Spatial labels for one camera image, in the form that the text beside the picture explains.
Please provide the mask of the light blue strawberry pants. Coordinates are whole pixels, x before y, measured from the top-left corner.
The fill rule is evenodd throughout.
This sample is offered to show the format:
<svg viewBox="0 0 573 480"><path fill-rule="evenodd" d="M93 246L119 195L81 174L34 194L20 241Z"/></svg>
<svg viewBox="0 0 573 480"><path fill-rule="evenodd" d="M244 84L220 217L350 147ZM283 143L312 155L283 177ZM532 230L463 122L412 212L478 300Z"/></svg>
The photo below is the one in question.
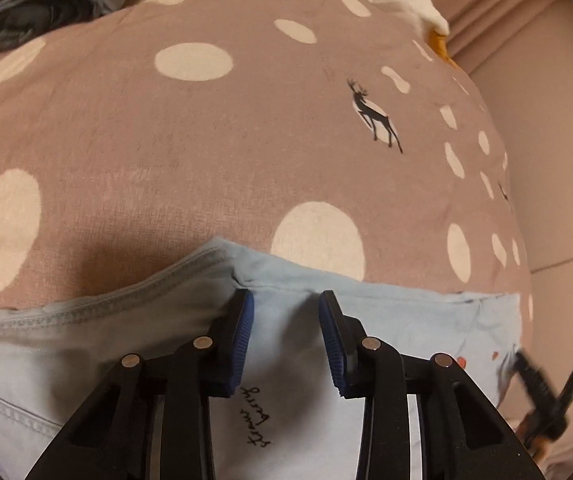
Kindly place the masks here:
<svg viewBox="0 0 573 480"><path fill-rule="evenodd" d="M399 352L455 358L493 403L520 344L518 295L368 284L212 240L111 294L0 310L0 476L24 478L122 356L166 356L204 335L239 288L255 318L240 388L210 406L221 479L355 476L363 404L331 379L318 322L326 290Z"/></svg>

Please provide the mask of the pink polka dot duvet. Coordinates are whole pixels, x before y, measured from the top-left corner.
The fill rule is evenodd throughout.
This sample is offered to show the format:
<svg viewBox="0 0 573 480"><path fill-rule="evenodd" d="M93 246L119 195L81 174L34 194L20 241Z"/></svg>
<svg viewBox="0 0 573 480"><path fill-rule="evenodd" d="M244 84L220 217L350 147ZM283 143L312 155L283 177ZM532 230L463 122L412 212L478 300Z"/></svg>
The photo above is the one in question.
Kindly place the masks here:
<svg viewBox="0 0 573 480"><path fill-rule="evenodd" d="M530 315L508 162L469 76L367 0L128 0L0 53L0 308L220 236Z"/></svg>

